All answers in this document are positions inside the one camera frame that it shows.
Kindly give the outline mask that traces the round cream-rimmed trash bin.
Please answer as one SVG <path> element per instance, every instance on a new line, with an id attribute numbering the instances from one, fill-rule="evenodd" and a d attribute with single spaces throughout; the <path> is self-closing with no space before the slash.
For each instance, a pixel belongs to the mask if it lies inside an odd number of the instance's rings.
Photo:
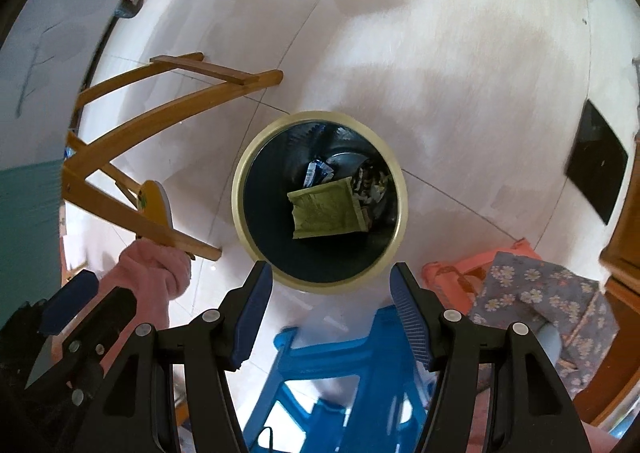
<path id="1" fill-rule="evenodd" d="M 232 183 L 235 230 L 284 285 L 328 293 L 363 283 L 394 257 L 408 221 L 399 162 L 342 113 L 273 121 L 242 155 Z"/>

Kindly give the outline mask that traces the blue plastic stool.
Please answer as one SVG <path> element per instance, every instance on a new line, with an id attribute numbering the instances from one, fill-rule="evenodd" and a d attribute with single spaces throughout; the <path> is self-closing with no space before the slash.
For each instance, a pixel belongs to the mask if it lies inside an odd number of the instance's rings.
<path id="1" fill-rule="evenodd" d="M 296 346 L 283 329 L 243 436 L 251 452 L 411 452 L 435 383 L 421 376 L 395 307 L 375 312 L 367 336 Z"/>

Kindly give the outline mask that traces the orange plastic stool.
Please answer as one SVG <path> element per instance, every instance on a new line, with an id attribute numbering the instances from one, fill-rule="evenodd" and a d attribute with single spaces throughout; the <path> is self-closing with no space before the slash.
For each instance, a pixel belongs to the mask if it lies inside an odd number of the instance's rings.
<path id="1" fill-rule="evenodd" d="M 520 239 L 510 247 L 484 251 L 458 262 L 427 263 L 421 270 L 419 284 L 422 288 L 434 291 L 445 309 L 468 314 L 483 289 L 491 263 L 499 253 L 540 260 L 529 241 Z"/>

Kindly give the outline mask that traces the grey floral cloth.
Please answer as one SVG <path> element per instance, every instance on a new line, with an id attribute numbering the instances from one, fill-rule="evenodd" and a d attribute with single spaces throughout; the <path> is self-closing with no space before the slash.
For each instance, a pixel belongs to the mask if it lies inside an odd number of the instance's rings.
<path id="1" fill-rule="evenodd" d="M 598 282 L 561 265 L 509 253 L 496 254 L 491 262 L 469 318 L 497 329 L 515 322 L 534 332 L 553 326 L 561 339 L 555 369 L 571 397 L 588 387 L 618 333 Z"/>

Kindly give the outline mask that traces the black floor mat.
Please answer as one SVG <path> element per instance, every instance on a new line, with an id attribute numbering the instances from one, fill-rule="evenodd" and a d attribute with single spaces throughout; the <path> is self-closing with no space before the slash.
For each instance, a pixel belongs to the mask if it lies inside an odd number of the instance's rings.
<path id="1" fill-rule="evenodd" d="M 586 100 L 565 166 L 565 176 L 604 224 L 610 222 L 623 184 L 628 154 L 597 107 Z"/>

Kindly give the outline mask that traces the teal patterned tablecloth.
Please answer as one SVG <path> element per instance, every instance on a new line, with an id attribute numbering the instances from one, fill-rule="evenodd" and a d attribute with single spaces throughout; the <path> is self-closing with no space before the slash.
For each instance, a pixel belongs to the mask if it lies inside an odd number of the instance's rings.
<path id="1" fill-rule="evenodd" d="M 1 173 L 2 322 L 25 301 L 49 298 L 61 285 L 61 171 L 62 162 L 52 160 Z"/>

